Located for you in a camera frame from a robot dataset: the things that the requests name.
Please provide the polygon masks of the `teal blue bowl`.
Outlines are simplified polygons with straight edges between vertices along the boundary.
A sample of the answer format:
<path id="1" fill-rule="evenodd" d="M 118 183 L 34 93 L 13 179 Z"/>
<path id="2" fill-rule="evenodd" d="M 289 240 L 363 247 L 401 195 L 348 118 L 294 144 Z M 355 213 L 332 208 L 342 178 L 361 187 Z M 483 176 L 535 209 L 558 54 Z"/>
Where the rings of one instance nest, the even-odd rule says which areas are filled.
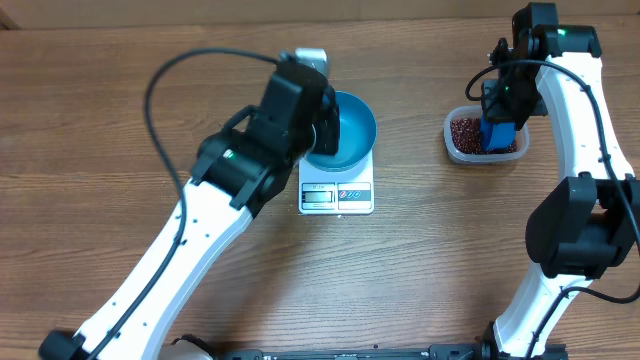
<path id="1" fill-rule="evenodd" d="M 348 92 L 337 91 L 340 111 L 340 137 L 335 155 L 309 153 L 305 159 L 315 168 L 339 172 L 353 168 L 373 149 L 377 139 L 376 118 L 362 99 Z"/>

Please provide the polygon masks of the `blue measuring scoop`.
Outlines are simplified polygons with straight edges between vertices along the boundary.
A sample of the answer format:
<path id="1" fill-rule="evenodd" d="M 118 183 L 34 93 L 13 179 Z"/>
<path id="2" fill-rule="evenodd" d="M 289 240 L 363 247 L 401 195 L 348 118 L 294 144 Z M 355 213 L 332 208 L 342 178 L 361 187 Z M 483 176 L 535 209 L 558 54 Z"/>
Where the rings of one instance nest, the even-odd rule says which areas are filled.
<path id="1" fill-rule="evenodd" d="M 503 150 L 508 148 L 515 140 L 515 124 L 512 122 L 492 123 L 483 116 L 480 123 L 480 134 L 484 151 Z"/>

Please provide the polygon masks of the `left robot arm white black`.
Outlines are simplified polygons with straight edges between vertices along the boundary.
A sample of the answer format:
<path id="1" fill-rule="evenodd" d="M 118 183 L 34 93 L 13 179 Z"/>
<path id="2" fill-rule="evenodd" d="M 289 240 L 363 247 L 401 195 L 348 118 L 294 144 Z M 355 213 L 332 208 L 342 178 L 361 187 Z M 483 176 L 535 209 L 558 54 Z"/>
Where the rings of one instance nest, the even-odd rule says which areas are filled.
<path id="1" fill-rule="evenodd" d="M 326 55 L 301 49 L 275 65 L 261 103 L 203 141 L 171 217 L 116 293 L 74 333 L 51 331 L 40 358 L 158 358 L 202 278 L 299 160 L 336 153 L 339 107 Z"/>

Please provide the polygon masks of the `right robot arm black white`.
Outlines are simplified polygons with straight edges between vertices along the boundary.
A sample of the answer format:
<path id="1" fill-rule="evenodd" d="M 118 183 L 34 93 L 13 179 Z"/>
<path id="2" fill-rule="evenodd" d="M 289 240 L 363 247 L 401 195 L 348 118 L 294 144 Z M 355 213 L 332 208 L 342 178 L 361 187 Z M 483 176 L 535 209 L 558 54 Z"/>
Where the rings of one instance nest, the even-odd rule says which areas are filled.
<path id="1" fill-rule="evenodd" d="M 552 3 L 512 19 L 512 38 L 490 54 L 497 78 L 476 76 L 486 151 L 509 146 L 533 116 L 552 125 L 559 181 L 530 215 L 530 265 L 507 309 L 491 322 L 478 359 L 560 359 L 546 342 L 562 314 L 639 245 L 639 181 L 617 141 L 602 88 L 596 30 L 563 25 Z"/>

